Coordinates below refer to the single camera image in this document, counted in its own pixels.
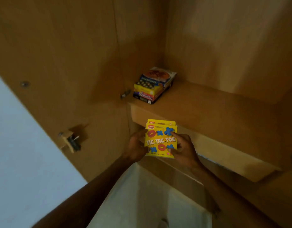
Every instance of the person's right hand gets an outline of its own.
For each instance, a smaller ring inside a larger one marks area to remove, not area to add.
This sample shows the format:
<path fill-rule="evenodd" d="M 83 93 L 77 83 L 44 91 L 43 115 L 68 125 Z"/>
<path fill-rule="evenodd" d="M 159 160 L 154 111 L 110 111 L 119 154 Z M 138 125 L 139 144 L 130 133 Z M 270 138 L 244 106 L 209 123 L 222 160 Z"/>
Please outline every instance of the person's right hand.
<path fill-rule="evenodd" d="M 168 149 L 172 153 L 174 158 L 182 165 L 188 168 L 193 168 L 201 164 L 198 155 L 195 151 L 195 147 L 191 142 L 191 138 L 187 134 L 177 134 L 171 132 L 171 134 L 178 140 L 178 148 L 181 148 L 181 151 L 176 149 Z"/>

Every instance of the metal screw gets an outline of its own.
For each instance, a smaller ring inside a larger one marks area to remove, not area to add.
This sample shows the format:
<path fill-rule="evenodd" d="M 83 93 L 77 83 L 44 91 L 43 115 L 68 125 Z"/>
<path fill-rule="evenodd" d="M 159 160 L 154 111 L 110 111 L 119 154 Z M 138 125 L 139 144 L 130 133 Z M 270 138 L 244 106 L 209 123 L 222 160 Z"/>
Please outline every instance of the metal screw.
<path fill-rule="evenodd" d="M 30 85 L 30 82 L 23 81 L 20 85 L 21 85 L 21 87 L 26 88 L 26 87 L 28 87 Z"/>

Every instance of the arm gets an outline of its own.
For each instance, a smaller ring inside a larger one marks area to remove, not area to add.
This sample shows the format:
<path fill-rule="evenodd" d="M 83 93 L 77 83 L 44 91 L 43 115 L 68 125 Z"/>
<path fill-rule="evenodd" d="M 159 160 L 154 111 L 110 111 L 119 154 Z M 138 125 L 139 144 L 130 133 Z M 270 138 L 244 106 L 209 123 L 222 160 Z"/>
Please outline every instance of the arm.
<path fill-rule="evenodd" d="M 120 176 L 147 153 L 148 147 L 140 146 L 139 141 L 139 138 L 143 138 L 146 132 L 147 130 L 141 130 L 133 134 L 121 157 L 102 174 L 42 218 L 33 228 L 87 227 Z"/>
<path fill-rule="evenodd" d="M 233 191 L 229 186 L 211 173 L 198 159 L 191 139 L 186 134 L 172 132 L 178 140 L 181 152 L 170 149 L 174 158 L 183 166 L 188 167 L 208 190 L 220 209 L 237 227 L 277 227 L 266 215 Z"/>

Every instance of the hand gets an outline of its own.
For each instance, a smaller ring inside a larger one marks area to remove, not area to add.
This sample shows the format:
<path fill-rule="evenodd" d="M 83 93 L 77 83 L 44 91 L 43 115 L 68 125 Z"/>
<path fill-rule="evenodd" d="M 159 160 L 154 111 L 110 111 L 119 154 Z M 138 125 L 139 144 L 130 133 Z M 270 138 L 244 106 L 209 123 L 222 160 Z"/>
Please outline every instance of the hand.
<path fill-rule="evenodd" d="M 172 153 L 174 158 L 182 165 L 188 168 L 193 168 L 201 165 L 198 155 L 195 151 L 195 147 L 191 142 L 191 138 L 187 134 L 177 134 L 171 132 L 171 134 L 178 140 L 178 148 L 182 148 L 181 151 L 176 149 L 168 149 Z"/>
<path fill-rule="evenodd" d="M 149 147 L 144 147 L 144 144 L 140 141 L 140 139 L 145 137 L 145 133 L 147 131 L 147 129 L 143 129 L 131 135 L 128 146 L 122 154 L 123 158 L 129 160 L 131 163 L 134 163 L 140 161 L 145 156 Z"/>

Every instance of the yellow game box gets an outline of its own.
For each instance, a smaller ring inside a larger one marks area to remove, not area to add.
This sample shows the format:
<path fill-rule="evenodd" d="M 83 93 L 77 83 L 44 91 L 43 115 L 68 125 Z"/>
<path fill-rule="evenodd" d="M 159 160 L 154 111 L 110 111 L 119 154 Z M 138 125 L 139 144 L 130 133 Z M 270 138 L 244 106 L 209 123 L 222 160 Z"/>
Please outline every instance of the yellow game box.
<path fill-rule="evenodd" d="M 169 148 L 177 149 L 177 139 L 170 132 L 178 132 L 174 121 L 148 119 L 144 146 L 150 147 L 148 156 L 174 158 Z"/>

